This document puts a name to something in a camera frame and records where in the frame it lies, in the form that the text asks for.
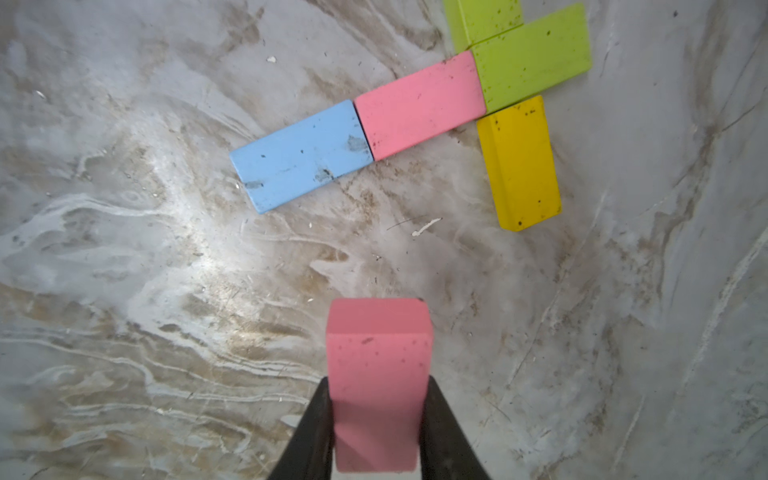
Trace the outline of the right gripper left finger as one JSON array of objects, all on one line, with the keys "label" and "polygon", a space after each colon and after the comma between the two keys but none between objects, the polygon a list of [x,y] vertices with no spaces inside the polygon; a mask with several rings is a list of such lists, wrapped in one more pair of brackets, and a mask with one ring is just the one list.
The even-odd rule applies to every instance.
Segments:
[{"label": "right gripper left finger", "polygon": [[333,409],[329,381],[324,377],[267,479],[329,480],[333,470],[333,449]]}]

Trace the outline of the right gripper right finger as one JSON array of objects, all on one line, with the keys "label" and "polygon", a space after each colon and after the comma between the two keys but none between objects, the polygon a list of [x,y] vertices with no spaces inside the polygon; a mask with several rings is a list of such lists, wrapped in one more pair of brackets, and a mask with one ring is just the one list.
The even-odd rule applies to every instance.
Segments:
[{"label": "right gripper right finger", "polygon": [[419,434],[424,480],[490,480],[436,379],[429,377]]}]

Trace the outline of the pink block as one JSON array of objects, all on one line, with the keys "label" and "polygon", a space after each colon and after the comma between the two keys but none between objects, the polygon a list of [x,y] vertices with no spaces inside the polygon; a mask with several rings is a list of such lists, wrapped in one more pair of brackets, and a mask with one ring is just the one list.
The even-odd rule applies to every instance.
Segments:
[{"label": "pink block", "polygon": [[470,51],[362,94],[354,105],[376,161],[486,114]]},{"label": "pink block", "polygon": [[339,471],[415,469],[433,343],[420,299],[331,303],[326,357]]}]

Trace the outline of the blue block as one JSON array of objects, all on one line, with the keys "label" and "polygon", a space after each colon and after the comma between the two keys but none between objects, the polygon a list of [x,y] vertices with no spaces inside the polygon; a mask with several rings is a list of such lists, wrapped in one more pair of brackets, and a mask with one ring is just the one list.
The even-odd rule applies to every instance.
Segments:
[{"label": "blue block", "polygon": [[350,100],[236,149],[230,159],[260,214],[374,162]]}]

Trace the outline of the yellow block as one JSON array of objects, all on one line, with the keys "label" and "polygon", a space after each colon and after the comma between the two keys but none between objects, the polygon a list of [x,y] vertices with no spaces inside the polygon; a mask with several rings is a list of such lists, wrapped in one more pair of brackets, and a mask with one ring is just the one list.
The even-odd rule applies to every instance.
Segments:
[{"label": "yellow block", "polygon": [[477,121],[500,227],[522,231],[562,211],[542,96]]}]

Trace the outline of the lime green block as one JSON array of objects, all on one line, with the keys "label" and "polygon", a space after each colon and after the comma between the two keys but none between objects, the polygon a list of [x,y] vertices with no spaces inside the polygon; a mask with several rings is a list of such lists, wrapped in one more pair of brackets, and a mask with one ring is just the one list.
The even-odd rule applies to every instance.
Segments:
[{"label": "lime green block", "polygon": [[443,7],[457,54],[523,24],[519,0],[444,0]]},{"label": "lime green block", "polygon": [[570,5],[471,48],[486,112],[538,95],[592,67],[586,8]]}]

